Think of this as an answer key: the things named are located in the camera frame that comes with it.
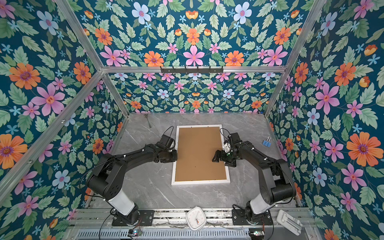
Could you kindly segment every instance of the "cork board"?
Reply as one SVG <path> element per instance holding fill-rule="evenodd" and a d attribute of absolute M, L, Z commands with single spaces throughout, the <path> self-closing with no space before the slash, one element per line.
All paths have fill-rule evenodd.
<path fill-rule="evenodd" d="M 216 150 L 223 147 L 221 124 L 177 126 L 177 161 L 172 185 L 229 183 L 224 162 L 212 162 Z"/>

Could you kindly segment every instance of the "marble surface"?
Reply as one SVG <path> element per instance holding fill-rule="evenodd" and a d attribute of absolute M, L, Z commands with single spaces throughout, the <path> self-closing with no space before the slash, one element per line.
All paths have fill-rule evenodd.
<path fill-rule="evenodd" d="M 113 154 L 140 149 L 157 142 L 169 127 L 177 125 L 222 124 L 231 133 L 239 133 L 243 141 L 250 141 L 264 154 L 281 158 L 275 142 L 270 147 L 262 142 L 271 130 L 262 114 L 131 114 L 122 138 Z M 259 193 L 258 172 L 246 160 L 237 160 L 236 168 L 229 168 L 230 184 L 171 186 L 173 163 L 146 163 L 125 174 L 123 190 L 140 208 L 188 208 L 245 206 Z M 295 201 L 285 205 L 294 207 Z M 91 208 L 109 208 L 101 199 L 92 201 Z"/>

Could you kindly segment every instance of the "white frame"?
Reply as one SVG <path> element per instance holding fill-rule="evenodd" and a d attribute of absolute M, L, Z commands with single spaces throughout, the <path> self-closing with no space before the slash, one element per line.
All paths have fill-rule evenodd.
<path fill-rule="evenodd" d="M 176 142 L 175 142 L 175 149 L 177 150 L 177 145 L 179 142 L 179 129 L 185 128 L 185 127 L 219 127 L 222 128 L 221 124 L 210 124 L 210 125 L 180 125 L 177 126 L 176 129 Z M 221 146 L 222 149 L 224 149 L 224 136 L 220 134 L 221 137 Z M 231 180 L 229 178 L 229 169 L 228 166 L 225 166 L 225 174 L 227 175 L 227 179 L 222 180 L 198 180 L 198 181 L 175 181 L 175 175 L 176 175 L 176 164 L 177 161 L 173 162 L 173 169 L 172 169 L 172 182 L 171 185 L 201 185 L 201 184 L 219 184 L 219 183 L 230 183 Z"/>

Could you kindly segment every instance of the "white plastic device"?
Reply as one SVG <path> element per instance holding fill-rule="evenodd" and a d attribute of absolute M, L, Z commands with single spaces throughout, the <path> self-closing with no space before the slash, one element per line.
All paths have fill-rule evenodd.
<path fill-rule="evenodd" d="M 185 220 L 192 231 L 201 229 L 207 223 L 207 218 L 200 207 L 194 207 L 187 212 Z"/>
<path fill-rule="evenodd" d="M 300 235 L 301 228 L 303 225 L 300 223 L 299 220 L 296 218 L 293 218 L 293 216 L 289 215 L 288 213 L 284 212 L 283 210 L 280 210 L 277 214 L 276 218 L 277 222 L 283 225 L 286 229 L 293 232 L 295 235 Z"/>

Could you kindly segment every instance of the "robotic arm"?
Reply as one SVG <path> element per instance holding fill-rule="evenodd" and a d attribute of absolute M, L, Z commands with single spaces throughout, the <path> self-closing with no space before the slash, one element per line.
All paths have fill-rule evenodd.
<path fill-rule="evenodd" d="M 138 207 L 121 189 L 124 175 L 147 162 L 176 161 L 177 151 L 171 150 L 174 141 L 173 138 L 163 134 L 156 144 L 147 144 L 137 151 L 120 155 L 103 155 L 99 165 L 93 169 L 86 181 L 87 186 L 116 209 L 117 217 L 121 217 L 128 225 L 135 225 L 139 219 Z"/>
<path fill-rule="evenodd" d="M 236 167 L 236 159 L 245 159 L 259 172 L 260 194 L 249 201 L 245 209 L 250 223 L 259 222 L 276 203 L 296 195 L 287 162 L 268 157 L 255 149 L 252 143 L 243 142 L 238 133 L 230 134 L 225 144 L 227 149 L 216 151 L 213 162 L 224 161 L 226 166 Z"/>

